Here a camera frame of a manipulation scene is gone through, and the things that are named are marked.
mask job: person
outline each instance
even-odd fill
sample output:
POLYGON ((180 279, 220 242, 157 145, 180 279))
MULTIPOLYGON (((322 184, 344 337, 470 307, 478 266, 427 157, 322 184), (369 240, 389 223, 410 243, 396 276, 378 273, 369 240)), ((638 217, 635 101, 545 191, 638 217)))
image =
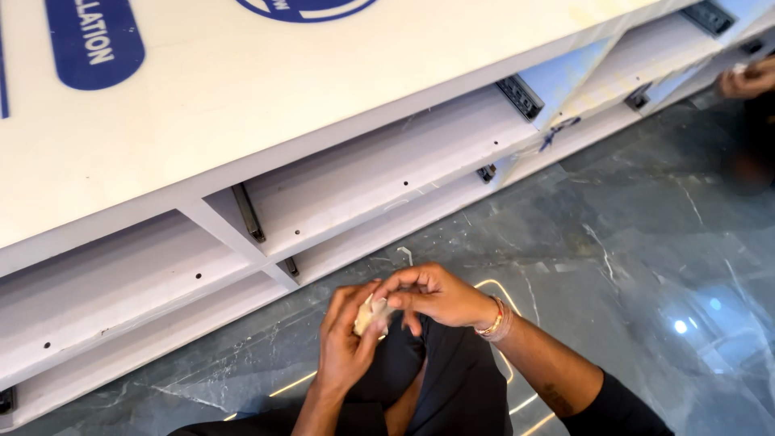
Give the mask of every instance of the person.
POLYGON ((338 288, 320 326, 319 370, 303 405, 194 424, 173 436, 512 434, 501 351, 572 435, 673 434, 613 375, 441 265, 338 288), (403 317, 353 334, 369 295, 403 317))
POLYGON ((722 175, 738 193, 755 195, 775 180, 775 56, 739 70, 724 71, 716 80, 720 96, 746 100, 747 138, 724 160, 722 175))

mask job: white countertop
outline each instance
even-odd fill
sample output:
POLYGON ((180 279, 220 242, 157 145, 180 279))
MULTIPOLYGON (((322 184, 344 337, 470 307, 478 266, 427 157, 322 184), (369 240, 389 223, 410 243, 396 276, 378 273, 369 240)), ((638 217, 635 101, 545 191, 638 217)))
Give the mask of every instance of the white countertop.
POLYGON ((294 23, 132 0, 142 65, 79 91, 57 77, 45 2, 0 0, 0 247, 657 2, 376 0, 294 23))

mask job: black sleeve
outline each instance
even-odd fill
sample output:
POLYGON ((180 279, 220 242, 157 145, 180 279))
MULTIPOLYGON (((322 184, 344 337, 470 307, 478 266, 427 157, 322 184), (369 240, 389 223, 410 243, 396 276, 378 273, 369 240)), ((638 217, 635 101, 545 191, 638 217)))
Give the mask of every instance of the black sleeve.
POLYGON ((673 432, 640 398, 613 375, 603 371, 598 397, 581 413, 562 418, 572 436, 581 434, 627 434, 671 436, 673 432))

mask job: person's right hand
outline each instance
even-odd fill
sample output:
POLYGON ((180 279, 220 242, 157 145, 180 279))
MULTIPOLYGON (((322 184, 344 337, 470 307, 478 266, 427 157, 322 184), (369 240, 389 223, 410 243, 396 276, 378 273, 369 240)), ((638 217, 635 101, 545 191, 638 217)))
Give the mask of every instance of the person's right hand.
POLYGON ((404 322, 415 336, 422 332, 415 311, 446 326, 479 330, 498 317, 498 305, 492 298, 435 262, 394 272, 374 291, 374 299, 383 297, 389 306, 404 310, 404 322))
POLYGON ((775 57, 751 64, 745 71, 724 71, 718 76, 718 91, 728 99, 754 99, 775 88, 775 57))

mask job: black pants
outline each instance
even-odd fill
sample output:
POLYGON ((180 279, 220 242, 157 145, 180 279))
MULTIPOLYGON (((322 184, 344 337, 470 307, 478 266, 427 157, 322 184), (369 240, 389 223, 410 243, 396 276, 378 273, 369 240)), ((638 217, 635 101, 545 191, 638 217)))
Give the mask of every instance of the black pants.
MULTIPOLYGON (((406 434, 512 434, 506 380, 490 345, 471 328, 453 328, 421 316, 422 335, 401 330, 395 317, 377 346, 374 363, 350 390, 339 414, 337 434, 387 434, 383 412, 417 376, 427 353, 420 397, 406 434)), ((270 410, 241 420, 193 424, 170 436, 290 434, 300 406, 270 410)))

